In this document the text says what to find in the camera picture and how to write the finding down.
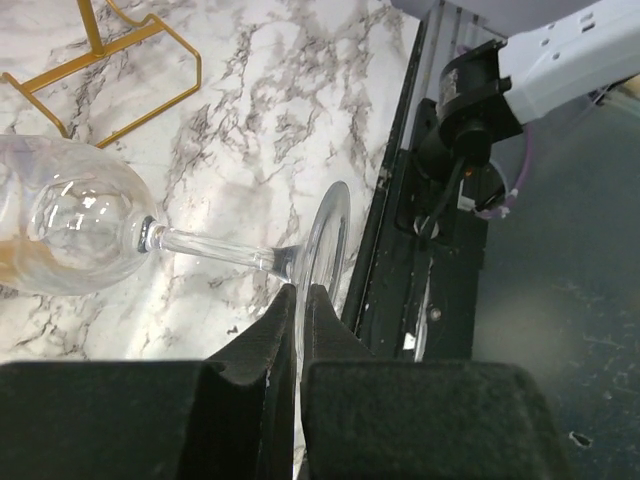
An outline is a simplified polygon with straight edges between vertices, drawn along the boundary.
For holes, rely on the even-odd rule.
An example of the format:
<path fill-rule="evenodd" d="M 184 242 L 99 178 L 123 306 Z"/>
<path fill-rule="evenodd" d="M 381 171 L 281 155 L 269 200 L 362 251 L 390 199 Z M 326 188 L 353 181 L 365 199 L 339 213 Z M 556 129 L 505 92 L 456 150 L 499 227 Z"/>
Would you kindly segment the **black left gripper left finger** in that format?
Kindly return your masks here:
<path fill-rule="evenodd" d="M 5 479 L 288 479 L 296 292 L 209 358 L 1 368 Z"/>

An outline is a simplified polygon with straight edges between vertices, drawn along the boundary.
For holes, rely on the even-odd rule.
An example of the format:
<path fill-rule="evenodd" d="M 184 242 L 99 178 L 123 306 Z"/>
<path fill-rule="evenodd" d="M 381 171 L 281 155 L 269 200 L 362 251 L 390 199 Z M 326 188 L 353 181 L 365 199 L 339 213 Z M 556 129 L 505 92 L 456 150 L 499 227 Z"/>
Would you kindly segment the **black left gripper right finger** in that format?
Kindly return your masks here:
<path fill-rule="evenodd" d="M 304 317 L 306 479 L 569 479 L 548 403 L 524 369 L 382 360 L 326 289 Z"/>

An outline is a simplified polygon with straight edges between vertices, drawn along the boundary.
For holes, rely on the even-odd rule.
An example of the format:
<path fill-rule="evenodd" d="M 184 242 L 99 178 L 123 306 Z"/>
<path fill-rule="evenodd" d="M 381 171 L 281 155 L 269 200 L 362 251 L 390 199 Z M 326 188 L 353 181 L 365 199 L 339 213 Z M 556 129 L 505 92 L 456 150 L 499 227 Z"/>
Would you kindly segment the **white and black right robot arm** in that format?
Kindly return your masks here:
<path fill-rule="evenodd" d="M 451 60 L 439 78 L 437 123 L 414 150 L 420 174 L 444 183 L 483 167 L 493 144 L 600 87 L 639 72 L 639 4 L 597 1 Z"/>

